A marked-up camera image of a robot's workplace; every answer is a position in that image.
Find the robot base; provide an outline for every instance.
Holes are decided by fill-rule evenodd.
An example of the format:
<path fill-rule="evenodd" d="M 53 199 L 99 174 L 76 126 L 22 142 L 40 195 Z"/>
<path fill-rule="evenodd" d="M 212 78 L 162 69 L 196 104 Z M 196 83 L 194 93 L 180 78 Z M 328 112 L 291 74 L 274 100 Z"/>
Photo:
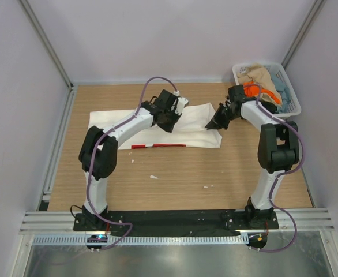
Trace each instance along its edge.
<path fill-rule="evenodd" d="M 273 208 L 255 209 L 251 198 L 244 211 L 230 210 L 227 213 L 229 230 L 265 230 L 279 229 L 277 216 Z"/>
<path fill-rule="evenodd" d="M 107 208 L 102 213 L 100 213 L 100 215 L 107 219 Z M 82 206 L 82 213 L 76 214 L 73 231 L 86 232 L 105 230 L 106 223 L 97 218 L 96 215 L 91 214 L 84 206 Z"/>
<path fill-rule="evenodd" d="M 229 237 L 240 235 L 227 228 L 227 210 L 109 211 L 113 221 L 132 222 L 132 237 Z M 122 236 L 127 226 L 111 225 L 111 235 Z"/>

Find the blue cloth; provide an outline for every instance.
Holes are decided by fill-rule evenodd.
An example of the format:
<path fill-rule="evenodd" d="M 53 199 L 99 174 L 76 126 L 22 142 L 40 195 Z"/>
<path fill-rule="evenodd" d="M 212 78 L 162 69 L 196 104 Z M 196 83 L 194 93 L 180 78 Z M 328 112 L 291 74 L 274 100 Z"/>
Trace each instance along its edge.
<path fill-rule="evenodd" d="M 271 79 L 275 85 L 275 89 L 282 97 L 282 108 L 278 107 L 277 113 L 286 113 L 288 102 L 291 101 L 290 89 L 274 74 L 271 74 Z"/>

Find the beige cloth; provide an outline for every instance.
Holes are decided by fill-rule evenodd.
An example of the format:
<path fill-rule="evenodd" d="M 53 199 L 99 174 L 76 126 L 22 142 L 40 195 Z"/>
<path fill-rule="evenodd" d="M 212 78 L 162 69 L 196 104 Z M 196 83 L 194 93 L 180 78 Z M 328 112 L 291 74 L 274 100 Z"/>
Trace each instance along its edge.
<path fill-rule="evenodd" d="M 268 70 L 258 63 L 254 63 L 253 65 L 249 66 L 245 72 L 238 72 L 237 73 L 238 82 L 242 85 L 247 82 L 254 81 L 258 83 L 263 88 L 272 92 L 279 100 L 280 103 L 276 103 L 268 94 L 262 93 L 261 99 L 271 102 L 276 106 L 282 106 L 282 97 L 277 92 L 275 85 L 271 79 L 271 75 Z"/>

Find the metal plate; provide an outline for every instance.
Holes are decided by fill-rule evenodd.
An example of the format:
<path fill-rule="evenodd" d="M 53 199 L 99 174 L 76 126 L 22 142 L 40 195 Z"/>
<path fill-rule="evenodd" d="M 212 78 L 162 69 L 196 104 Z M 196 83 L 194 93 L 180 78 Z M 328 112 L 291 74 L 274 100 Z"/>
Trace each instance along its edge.
<path fill-rule="evenodd" d="M 270 233 L 268 249 L 280 248 L 292 233 Z M 63 263 L 53 266 L 51 262 Z M 91 253 L 85 246 L 33 246 L 25 276 L 330 277 L 319 232 L 299 233 L 296 243 L 278 254 L 258 253 L 245 245 L 122 246 Z"/>

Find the orange cloth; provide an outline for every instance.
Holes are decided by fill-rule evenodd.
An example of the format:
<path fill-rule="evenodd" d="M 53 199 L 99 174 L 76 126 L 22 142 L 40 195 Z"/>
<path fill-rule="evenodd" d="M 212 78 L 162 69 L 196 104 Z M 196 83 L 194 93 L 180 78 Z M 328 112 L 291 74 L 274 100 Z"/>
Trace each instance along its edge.
<path fill-rule="evenodd" d="M 251 84 L 254 84 L 254 83 L 255 83 L 254 81 L 246 82 L 246 83 L 243 83 L 243 86 L 245 87 L 247 85 L 251 85 Z M 243 90 L 245 91 L 245 94 L 248 97 L 254 97 L 254 96 L 257 96 L 259 94 L 259 87 L 257 87 L 256 85 L 252 85 L 251 87 L 244 88 Z M 281 101 L 278 99 L 278 97 L 276 97 L 274 95 L 273 92 L 263 88 L 261 90 L 261 94 L 263 94 L 263 93 L 269 95 L 277 104 L 281 105 Z"/>

